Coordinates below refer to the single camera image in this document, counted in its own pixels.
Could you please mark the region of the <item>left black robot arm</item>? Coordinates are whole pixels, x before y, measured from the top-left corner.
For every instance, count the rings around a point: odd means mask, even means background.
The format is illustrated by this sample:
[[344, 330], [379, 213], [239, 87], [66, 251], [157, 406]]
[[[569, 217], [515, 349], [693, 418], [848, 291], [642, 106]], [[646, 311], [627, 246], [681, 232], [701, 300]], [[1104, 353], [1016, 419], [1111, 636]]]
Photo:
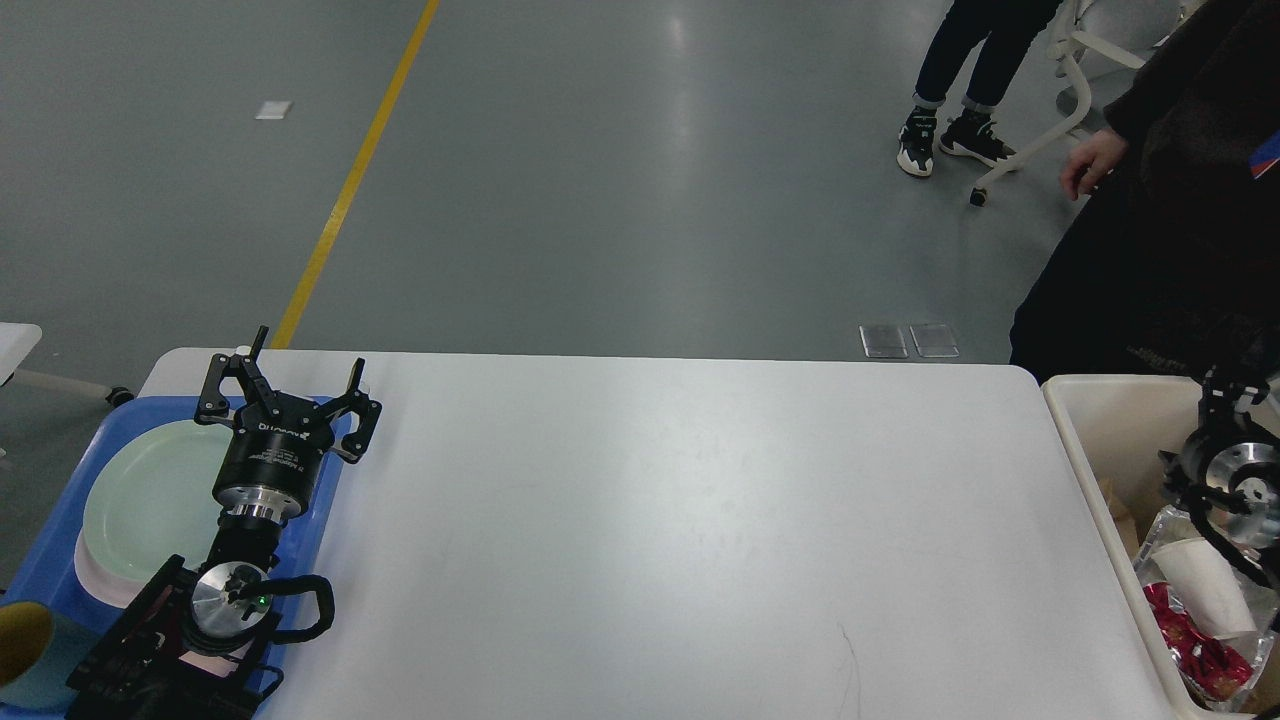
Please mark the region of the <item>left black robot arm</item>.
[[316, 574], [279, 577], [287, 525], [312, 503], [325, 456], [356, 464], [369, 451], [381, 405], [353, 363], [346, 391], [326, 402], [275, 389], [259, 356], [215, 354], [195, 423], [230, 430], [212, 484], [218, 533], [195, 570], [170, 556], [67, 679], [69, 719], [251, 719], [283, 683], [273, 646], [314, 641], [337, 605]]

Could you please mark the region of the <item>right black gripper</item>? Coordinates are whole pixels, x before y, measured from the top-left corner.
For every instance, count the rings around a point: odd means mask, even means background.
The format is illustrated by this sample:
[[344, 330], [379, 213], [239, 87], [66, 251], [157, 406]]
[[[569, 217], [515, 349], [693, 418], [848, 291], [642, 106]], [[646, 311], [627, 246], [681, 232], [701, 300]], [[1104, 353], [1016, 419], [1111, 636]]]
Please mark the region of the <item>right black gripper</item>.
[[1212, 441], [1271, 441], [1271, 433], [1251, 415], [1251, 410], [1270, 396], [1265, 374], [1240, 365], [1212, 365], [1199, 384], [1199, 436]]

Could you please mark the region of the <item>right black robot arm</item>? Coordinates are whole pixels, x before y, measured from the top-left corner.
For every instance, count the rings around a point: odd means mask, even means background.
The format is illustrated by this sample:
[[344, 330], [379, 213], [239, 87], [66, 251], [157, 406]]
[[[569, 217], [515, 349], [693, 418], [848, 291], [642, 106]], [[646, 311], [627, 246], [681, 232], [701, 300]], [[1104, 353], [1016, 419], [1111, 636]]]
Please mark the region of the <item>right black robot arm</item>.
[[1251, 415], [1268, 383], [1215, 365], [1199, 387], [1196, 429], [1158, 455], [1164, 496], [1234, 570], [1277, 591], [1279, 439]]

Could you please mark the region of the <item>standing person's right hand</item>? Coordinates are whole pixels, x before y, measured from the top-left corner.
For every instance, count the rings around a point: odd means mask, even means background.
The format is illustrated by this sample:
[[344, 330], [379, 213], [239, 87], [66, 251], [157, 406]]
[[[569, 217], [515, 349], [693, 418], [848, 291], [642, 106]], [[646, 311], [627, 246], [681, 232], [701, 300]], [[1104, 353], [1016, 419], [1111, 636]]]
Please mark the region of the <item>standing person's right hand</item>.
[[1111, 128], [1102, 128], [1066, 155], [1059, 176], [1065, 196], [1076, 201], [1093, 193], [1125, 158], [1130, 142]]

